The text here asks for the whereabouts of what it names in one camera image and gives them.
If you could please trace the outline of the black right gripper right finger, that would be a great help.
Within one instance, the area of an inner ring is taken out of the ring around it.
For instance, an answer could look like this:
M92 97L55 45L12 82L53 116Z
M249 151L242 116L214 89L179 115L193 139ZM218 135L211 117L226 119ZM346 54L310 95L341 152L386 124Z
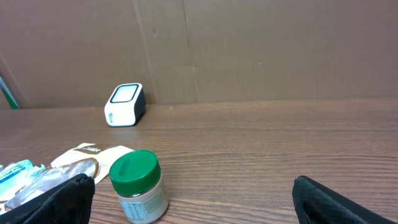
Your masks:
M304 175L292 198L300 224L395 224Z

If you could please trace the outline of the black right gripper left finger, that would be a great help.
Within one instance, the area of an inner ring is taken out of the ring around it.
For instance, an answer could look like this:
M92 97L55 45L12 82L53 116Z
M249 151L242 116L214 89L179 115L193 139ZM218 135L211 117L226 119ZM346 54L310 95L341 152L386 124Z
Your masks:
M1 215L1 224L88 223L94 194L94 179L78 174Z

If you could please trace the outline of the beige brown snack bag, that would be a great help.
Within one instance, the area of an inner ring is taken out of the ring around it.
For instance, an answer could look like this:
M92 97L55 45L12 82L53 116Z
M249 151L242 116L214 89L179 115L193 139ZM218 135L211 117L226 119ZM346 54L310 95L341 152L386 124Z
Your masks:
M4 214L78 174L85 174L97 184L108 174L111 165L121 156L132 152L125 146L82 143L58 156L30 185L20 189L13 198L1 202Z

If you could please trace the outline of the teal snack packet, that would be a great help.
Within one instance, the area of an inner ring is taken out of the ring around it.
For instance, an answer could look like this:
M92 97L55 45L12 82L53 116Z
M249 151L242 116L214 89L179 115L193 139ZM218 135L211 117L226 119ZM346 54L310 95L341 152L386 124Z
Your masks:
M45 170L45 166L35 166L26 159L17 163L11 163L1 171L1 202L8 201L15 194L31 182Z

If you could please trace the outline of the green lid jar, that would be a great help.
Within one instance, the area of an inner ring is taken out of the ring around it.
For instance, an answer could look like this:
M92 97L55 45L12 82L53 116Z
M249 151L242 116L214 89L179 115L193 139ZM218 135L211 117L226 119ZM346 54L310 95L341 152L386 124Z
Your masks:
M121 156L112 164L109 177L131 223L152 223L168 209L169 196L154 152L138 150Z

